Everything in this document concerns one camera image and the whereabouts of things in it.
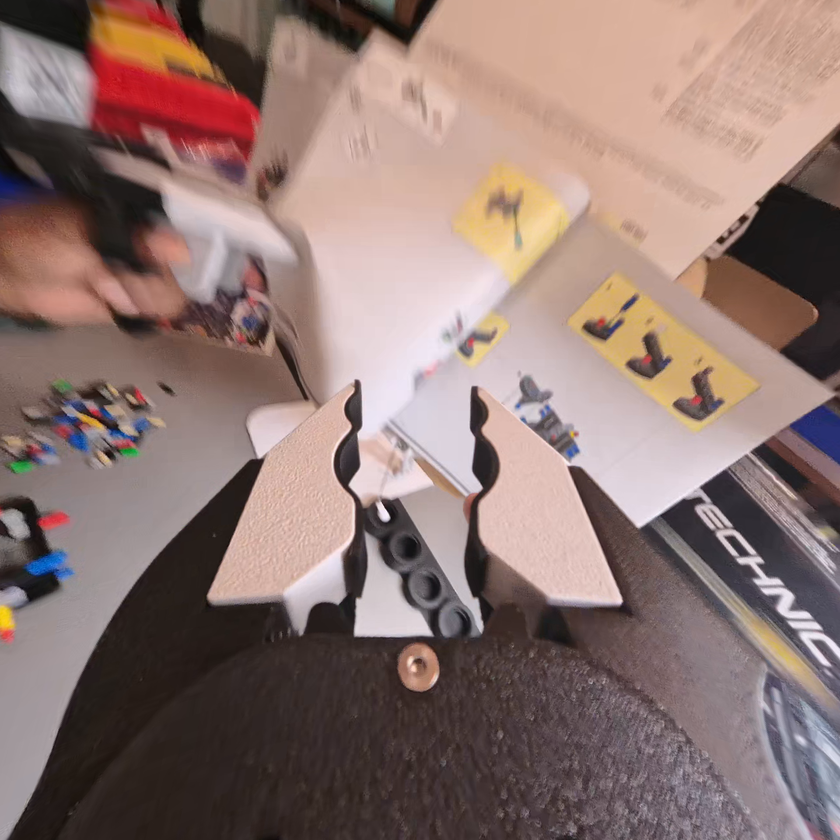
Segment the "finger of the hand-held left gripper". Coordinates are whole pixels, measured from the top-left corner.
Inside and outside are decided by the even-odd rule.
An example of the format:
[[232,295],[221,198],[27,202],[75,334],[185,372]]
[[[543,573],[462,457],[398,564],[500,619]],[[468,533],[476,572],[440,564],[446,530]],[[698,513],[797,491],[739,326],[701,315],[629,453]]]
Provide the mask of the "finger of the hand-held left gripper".
[[221,291],[237,293],[249,258],[298,263],[293,244],[261,206],[176,181],[162,184],[161,202],[190,254],[188,263],[173,265],[172,272],[191,301],[211,303]]

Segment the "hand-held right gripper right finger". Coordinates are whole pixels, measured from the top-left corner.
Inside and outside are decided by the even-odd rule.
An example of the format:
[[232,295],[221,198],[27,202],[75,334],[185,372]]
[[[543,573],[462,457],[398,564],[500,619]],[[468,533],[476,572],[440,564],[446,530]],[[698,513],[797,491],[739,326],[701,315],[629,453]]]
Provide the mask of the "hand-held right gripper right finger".
[[531,634],[566,608],[615,610],[624,599],[562,455],[482,387],[470,393],[472,470],[465,572],[493,613],[514,607]]

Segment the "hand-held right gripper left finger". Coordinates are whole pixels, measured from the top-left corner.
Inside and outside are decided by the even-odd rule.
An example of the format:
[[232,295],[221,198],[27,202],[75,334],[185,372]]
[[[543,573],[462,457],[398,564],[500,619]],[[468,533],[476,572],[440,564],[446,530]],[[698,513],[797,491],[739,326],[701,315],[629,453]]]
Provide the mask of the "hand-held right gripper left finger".
[[319,604],[355,604],[368,553],[351,482],[361,465],[359,381],[345,386],[262,459],[215,578],[212,607],[275,604],[302,634]]

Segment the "lego instruction booklet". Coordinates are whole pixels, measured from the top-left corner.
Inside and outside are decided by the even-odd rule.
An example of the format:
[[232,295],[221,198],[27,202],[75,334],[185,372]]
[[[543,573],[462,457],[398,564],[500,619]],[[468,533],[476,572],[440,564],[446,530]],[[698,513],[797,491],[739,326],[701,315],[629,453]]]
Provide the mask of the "lego instruction booklet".
[[838,2],[441,2],[270,205],[278,330],[465,494],[476,386],[646,524],[830,399],[676,279],[837,122]]

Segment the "black lego chassis assembly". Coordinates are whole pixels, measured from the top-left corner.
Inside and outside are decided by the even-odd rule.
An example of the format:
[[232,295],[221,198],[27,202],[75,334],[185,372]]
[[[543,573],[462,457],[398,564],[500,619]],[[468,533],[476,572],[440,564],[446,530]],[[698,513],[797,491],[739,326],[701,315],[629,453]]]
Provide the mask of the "black lego chassis assembly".
[[42,511],[28,497],[1,499],[1,605],[17,613],[57,593],[74,575],[68,554],[49,535],[70,524],[63,511]]

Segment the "lego sticker sheet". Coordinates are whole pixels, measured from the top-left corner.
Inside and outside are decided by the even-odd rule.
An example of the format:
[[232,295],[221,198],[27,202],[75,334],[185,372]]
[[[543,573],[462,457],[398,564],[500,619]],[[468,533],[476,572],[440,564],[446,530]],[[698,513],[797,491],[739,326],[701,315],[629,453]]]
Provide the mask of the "lego sticker sheet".
[[267,357],[277,352],[283,329],[293,329],[269,295],[265,261],[247,255],[235,290],[218,289],[208,303],[190,301],[174,319],[157,322],[163,332],[202,340],[230,350]]

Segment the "lego set box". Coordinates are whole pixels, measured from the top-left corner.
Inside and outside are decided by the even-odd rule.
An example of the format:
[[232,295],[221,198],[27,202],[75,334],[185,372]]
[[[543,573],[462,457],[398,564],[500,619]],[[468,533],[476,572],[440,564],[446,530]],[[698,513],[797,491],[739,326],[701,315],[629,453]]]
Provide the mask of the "lego set box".
[[645,526],[766,663],[760,716],[808,838],[839,837],[838,503],[769,446]]

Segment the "pile of loose lego pieces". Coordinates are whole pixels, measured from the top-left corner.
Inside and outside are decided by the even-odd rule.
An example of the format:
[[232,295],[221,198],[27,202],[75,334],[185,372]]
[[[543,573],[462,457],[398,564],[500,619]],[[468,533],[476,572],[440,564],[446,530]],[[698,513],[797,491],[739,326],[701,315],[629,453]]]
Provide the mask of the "pile of loose lego pieces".
[[2,420],[2,468],[26,475],[59,466],[70,454],[92,469],[136,459],[147,439],[167,428],[157,408],[137,385],[56,379],[41,397],[16,405],[13,420]]

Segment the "person's left hand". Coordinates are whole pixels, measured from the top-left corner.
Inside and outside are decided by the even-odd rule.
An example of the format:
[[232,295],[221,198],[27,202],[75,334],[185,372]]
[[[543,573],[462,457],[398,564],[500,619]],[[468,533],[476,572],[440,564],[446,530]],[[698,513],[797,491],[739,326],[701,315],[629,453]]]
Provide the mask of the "person's left hand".
[[159,321],[186,306],[172,267],[190,259],[182,237],[156,225],[135,245],[149,274],[110,268],[90,243],[88,218],[72,203],[8,205],[1,214],[1,311],[60,327],[112,324],[113,317]]

